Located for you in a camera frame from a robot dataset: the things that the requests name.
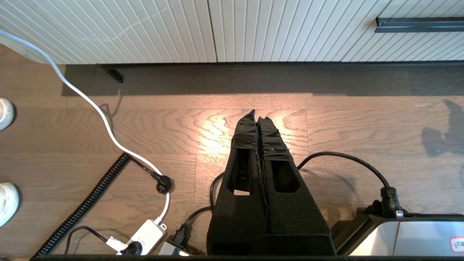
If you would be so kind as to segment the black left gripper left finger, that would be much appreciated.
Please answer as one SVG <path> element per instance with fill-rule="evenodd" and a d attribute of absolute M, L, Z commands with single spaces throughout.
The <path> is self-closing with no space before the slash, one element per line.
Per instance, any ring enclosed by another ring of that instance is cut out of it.
<path fill-rule="evenodd" d="M 248 256 L 266 232 L 255 111 L 237 122 L 207 232 L 210 256 Z"/>

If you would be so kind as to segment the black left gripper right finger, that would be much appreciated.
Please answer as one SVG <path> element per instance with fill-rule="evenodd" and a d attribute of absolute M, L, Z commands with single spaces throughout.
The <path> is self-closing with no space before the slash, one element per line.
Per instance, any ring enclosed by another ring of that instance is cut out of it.
<path fill-rule="evenodd" d="M 260 160 L 266 193 L 266 232 L 257 238 L 263 256 L 334 256 L 335 247 L 318 205 L 281 134 L 259 118 Z"/>

